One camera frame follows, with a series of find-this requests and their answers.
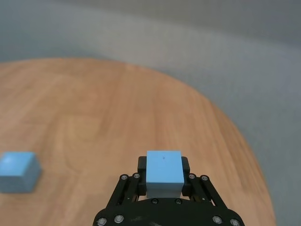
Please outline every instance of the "round table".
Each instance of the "round table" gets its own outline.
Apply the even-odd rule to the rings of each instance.
[[[260,167],[214,104],[165,74],[96,59],[0,64],[0,152],[33,151],[35,191],[0,194],[0,224],[89,226],[148,150],[181,150],[246,226],[274,226]]]

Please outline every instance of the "gray carpet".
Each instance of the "gray carpet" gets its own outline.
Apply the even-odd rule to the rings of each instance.
[[[2,1],[0,61],[97,57],[186,82],[218,105],[250,143],[277,225],[297,226],[300,12],[295,0]]]

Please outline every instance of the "foam block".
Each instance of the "foam block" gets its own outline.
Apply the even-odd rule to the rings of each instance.
[[[180,151],[148,151],[147,198],[178,198],[184,185]]]
[[[31,192],[41,174],[41,166],[32,152],[5,152],[0,159],[0,192]]]

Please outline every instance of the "bolt head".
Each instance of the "bolt head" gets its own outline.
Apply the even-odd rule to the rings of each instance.
[[[106,218],[100,218],[100,219],[97,221],[97,225],[98,225],[98,226],[104,226],[106,223],[107,223],[107,219],[106,219]]]
[[[233,226],[240,226],[239,221],[236,220],[236,219],[231,219],[231,220],[230,220],[230,223],[231,223]]]
[[[206,176],[202,176],[201,178],[202,178],[202,180],[208,180],[208,177],[206,177]]]
[[[117,215],[117,216],[114,218],[114,221],[115,221],[115,223],[117,223],[117,224],[121,223],[123,220],[124,220],[124,217],[123,217],[122,215]]]
[[[158,199],[152,199],[152,200],[151,200],[151,203],[153,203],[153,204],[157,204],[158,202],[159,202]]]
[[[180,204],[182,204],[182,200],[181,199],[176,199],[175,203],[180,205]]]
[[[217,224],[221,224],[222,223],[222,219],[219,216],[214,216],[212,218],[213,222],[217,223]]]

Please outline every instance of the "wood grain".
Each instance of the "wood grain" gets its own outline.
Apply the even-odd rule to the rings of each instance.
[[[147,150],[181,150],[247,226],[274,226],[261,170],[233,123],[162,73],[94,59],[0,64],[0,152],[34,151],[31,194],[0,194],[4,226],[89,226]]]

